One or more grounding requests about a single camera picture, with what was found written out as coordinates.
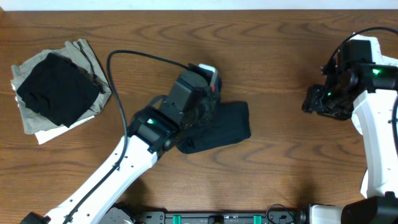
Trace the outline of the black leggings with red waistband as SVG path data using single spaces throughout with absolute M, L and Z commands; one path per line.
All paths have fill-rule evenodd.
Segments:
M 250 137 L 248 104 L 245 101 L 234 101 L 220 104 L 215 120 L 210 124 L 196 125 L 189 129 L 177 144 L 177 149 L 184 154 L 194 154 L 237 144 Z

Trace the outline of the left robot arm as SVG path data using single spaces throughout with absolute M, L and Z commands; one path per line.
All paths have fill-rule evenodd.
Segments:
M 123 192 L 187 131 L 208 124 L 220 101 L 220 78 L 183 72 L 167 96 L 138 111 L 112 154 L 66 201 L 41 216 L 29 213 L 23 223 L 99 223 Z

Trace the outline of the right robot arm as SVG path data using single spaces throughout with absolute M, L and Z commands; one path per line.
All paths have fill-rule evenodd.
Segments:
M 326 65 L 323 85 L 308 88 L 306 113 L 345 121 L 362 134 L 367 163 L 363 200 L 344 207 L 312 205 L 299 223 L 397 223 L 397 67 Z

